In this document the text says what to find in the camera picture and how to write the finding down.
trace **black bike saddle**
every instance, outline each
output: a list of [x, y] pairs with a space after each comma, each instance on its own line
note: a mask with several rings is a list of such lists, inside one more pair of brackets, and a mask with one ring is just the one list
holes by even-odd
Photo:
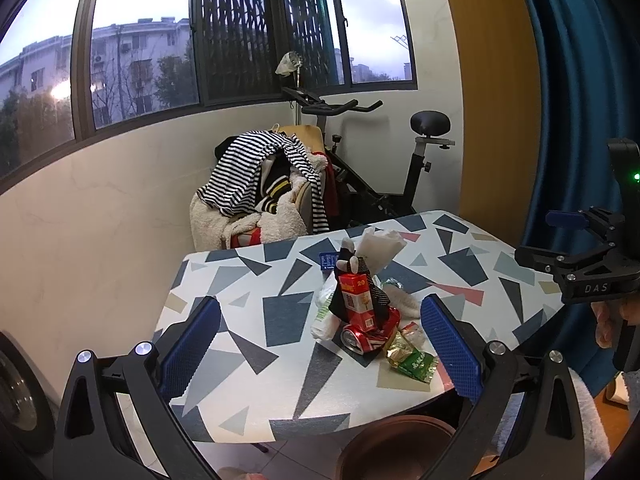
[[411, 117], [411, 129], [425, 137], [439, 137], [449, 133], [451, 121], [442, 112], [423, 111]]

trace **geometric tablecloth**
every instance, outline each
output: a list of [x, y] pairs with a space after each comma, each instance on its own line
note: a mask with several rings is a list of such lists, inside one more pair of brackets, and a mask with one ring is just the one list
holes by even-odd
[[[457, 319], [509, 348], [561, 307], [551, 276], [520, 267], [513, 248], [450, 213], [430, 211], [374, 224], [406, 247], [378, 277], [393, 277], [422, 300], [436, 292]], [[339, 338], [314, 340], [312, 304], [324, 277], [318, 254], [364, 227], [190, 254], [180, 266], [154, 339], [216, 296], [223, 320], [185, 395], [172, 409], [192, 440], [270, 442], [359, 426], [442, 394], [391, 370], [379, 354], [360, 356]], [[427, 343], [426, 351], [433, 352]]]

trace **metal bolt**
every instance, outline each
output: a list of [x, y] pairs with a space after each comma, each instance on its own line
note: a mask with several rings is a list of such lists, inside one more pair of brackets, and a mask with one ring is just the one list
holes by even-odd
[[85, 363], [85, 362], [87, 362], [89, 359], [91, 359], [91, 352], [89, 352], [88, 350], [82, 350], [82, 351], [78, 354], [78, 362], [79, 362], [79, 363]]
[[504, 355], [507, 351], [507, 347], [500, 343], [500, 341], [491, 341], [489, 343], [489, 352], [495, 355]]
[[563, 357], [558, 350], [552, 350], [551, 352], [549, 352], [549, 359], [551, 359], [555, 363], [561, 363]]
[[149, 352], [151, 352], [152, 348], [153, 346], [151, 345], [151, 343], [144, 341], [136, 346], [136, 354], [147, 355]]

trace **wooden floor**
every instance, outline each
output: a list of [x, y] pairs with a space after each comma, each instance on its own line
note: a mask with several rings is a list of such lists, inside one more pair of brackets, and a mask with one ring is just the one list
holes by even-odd
[[595, 398], [596, 408], [600, 414], [604, 431], [609, 437], [609, 447], [613, 452], [629, 428], [629, 412], [625, 406], [610, 402], [604, 397], [604, 391]]

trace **black and white striped clothing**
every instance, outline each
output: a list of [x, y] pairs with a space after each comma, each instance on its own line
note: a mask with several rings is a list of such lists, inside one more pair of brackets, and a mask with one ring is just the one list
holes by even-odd
[[291, 165], [311, 184], [314, 234], [328, 231], [320, 176], [309, 162], [304, 145], [295, 136], [273, 132], [242, 134], [220, 158], [209, 182], [197, 190], [198, 197], [208, 206], [220, 209], [225, 216], [255, 212], [262, 162], [278, 149], [284, 150]]

